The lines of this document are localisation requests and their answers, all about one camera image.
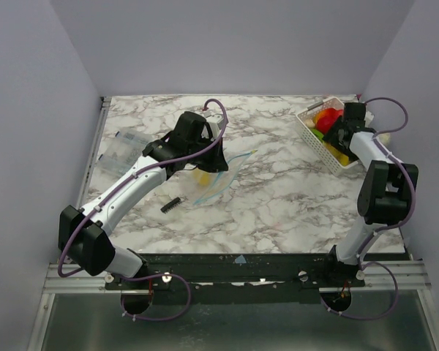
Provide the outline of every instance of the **plastic basket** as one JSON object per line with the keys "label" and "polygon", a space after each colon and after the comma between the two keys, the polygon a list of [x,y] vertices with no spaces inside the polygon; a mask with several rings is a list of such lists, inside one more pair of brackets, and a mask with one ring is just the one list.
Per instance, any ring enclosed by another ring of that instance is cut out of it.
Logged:
{"label": "plastic basket", "polygon": [[[302,137],[302,139],[311,147],[312,150],[320,157],[325,166],[327,166],[330,171],[339,176],[343,172],[357,172],[359,167],[355,167],[359,162],[355,161],[350,163],[348,166],[342,166],[338,160],[330,153],[329,150],[322,144],[322,142],[306,127],[304,121],[309,118],[313,118],[320,111],[325,110],[326,108],[334,108],[336,110],[341,110],[344,107],[344,104],[337,97],[329,97],[324,99],[322,102],[318,104],[309,106],[305,110],[302,110],[296,116],[298,117],[298,133]],[[366,114],[366,125],[368,125],[372,121],[372,114]]]}

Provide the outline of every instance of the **gray wall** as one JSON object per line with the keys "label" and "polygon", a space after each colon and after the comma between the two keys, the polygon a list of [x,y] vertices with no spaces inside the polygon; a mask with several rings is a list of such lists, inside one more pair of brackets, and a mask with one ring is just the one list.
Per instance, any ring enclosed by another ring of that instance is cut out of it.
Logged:
{"label": "gray wall", "polygon": [[355,94],[413,1],[52,3],[101,94]]}
{"label": "gray wall", "polygon": [[[439,307],[439,0],[413,5],[363,98],[377,96],[399,99],[410,113],[408,126],[394,135],[391,147],[420,170],[416,212],[403,233],[426,262]],[[373,102],[371,109],[380,127],[402,121],[389,103]]]}
{"label": "gray wall", "polygon": [[0,0],[0,350],[25,350],[100,100],[48,0]]}

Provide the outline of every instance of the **green object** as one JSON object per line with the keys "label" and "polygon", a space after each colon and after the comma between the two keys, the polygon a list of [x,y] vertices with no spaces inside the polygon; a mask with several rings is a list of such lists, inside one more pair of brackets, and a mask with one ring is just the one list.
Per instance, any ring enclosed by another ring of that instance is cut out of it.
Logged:
{"label": "green object", "polygon": [[315,135],[321,142],[323,142],[323,134],[316,130],[316,128],[309,128],[310,131]]}

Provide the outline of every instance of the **marble table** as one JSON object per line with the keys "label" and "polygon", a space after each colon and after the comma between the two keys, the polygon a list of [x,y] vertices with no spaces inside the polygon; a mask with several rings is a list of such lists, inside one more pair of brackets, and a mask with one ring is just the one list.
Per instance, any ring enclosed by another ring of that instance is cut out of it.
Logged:
{"label": "marble table", "polygon": [[[112,98],[98,154],[122,127],[163,136],[182,112],[200,112],[209,97],[213,96]],[[112,242],[140,253],[328,252],[356,218],[364,172],[333,176],[298,136],[295,113],[324,97],[216,98],[230,120],[225,153],[258,151],[222,195],[200,205],[184,201],[164,214],[163,205],[185,197],[182,182],[189,174],[178,172],[122,219]],[[354,96],[340,98],[350,101]],[[219,111],[214,104],[211,107]],[[113,180],[96,166],[87,200],[104,192]],[[371,251],[403,252],[399,231],[382,235]]]}

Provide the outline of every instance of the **marble tabletop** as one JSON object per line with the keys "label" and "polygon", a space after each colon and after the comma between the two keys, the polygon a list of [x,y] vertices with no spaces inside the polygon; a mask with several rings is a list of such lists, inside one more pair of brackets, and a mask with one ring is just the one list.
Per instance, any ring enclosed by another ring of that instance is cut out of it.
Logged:
{"label": "marble tabletop", "polygon": [[[213,96],[114,97],[98,154],[123,127],[163,136],[185,111],[200,112]],[[164,214],[175,197],[185,199],[188,171],[145,196],[110,239],[140,253],[323,253],[351,228],[364,172],[332,175],[299,137],[295,113],[321,101],[314,96],[216,96],[228,111],[225,154],[256,149],[223,194],[200,205],[189,199]],[[350,101],[354,96],[340,97]],[[211,104],[213,110],[219,109]],[[114,181],[96,165],[93,199]],[[382,235],[371,252],[403,252],[398,230]]]}

